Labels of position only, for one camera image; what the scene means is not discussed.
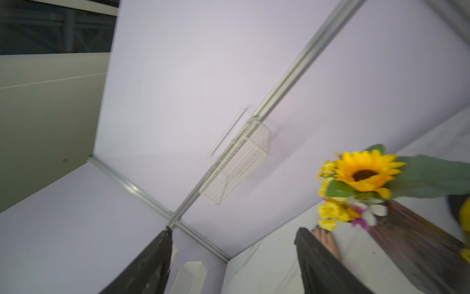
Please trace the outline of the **artificial flower bouquet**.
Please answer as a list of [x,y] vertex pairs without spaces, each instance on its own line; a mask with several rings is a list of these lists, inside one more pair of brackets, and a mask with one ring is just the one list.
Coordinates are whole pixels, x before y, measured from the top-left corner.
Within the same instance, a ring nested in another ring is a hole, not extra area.
[[470,165],[426,155],[388,154],[382,144],[360,152],[337,154],[320,168],[320,228],[340,223],[369,230],[388,216],[387,204],[398,198],[441,198],[470,191]]

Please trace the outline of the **purple glass vase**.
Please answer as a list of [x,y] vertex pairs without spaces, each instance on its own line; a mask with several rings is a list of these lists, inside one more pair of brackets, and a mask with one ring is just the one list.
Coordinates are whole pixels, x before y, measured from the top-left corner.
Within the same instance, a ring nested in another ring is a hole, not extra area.
[[368,231],[415,288],[425,294],[469,294],[464,243],[395,201]]

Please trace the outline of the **white mesh two-tier shelf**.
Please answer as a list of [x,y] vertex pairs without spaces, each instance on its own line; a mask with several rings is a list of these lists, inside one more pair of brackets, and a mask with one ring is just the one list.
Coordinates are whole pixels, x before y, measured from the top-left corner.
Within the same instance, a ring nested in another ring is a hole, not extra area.
[[176,276],[169,294],[201,294],[208,270],[203,262],[187,262]]

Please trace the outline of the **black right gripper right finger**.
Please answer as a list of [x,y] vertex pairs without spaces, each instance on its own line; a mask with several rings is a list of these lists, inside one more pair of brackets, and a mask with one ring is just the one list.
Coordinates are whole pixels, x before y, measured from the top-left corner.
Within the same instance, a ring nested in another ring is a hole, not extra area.
[[301,227],[294,242],[306,294],[372,294],[306,228]]

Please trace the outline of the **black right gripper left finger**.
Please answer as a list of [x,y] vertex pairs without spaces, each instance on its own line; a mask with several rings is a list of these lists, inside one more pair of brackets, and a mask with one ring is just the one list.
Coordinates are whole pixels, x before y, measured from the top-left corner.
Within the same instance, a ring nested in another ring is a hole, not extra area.
[[162,294],[170,276],[173,232],[161,231],[101,294]]

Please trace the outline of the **mannequin hand with dark nails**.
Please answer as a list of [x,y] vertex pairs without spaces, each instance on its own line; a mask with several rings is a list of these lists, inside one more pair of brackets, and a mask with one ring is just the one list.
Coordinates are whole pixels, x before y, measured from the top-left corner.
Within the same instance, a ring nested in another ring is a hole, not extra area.
[[341,261],[339,248],[330,231],[322,229],[317,225],[312,230],[312,234],[338,261]]

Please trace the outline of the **aluminium frame profiles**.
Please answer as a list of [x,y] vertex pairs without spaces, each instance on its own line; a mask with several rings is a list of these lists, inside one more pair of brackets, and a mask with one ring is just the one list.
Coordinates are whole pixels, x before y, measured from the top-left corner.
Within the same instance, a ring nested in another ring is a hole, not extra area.
[[[94,155],[232,257],[319,201],[334,153],[398,151],[469,102],[470,47],[429,1],[123,1]],[[242,109],[270,153],[215,205]]]

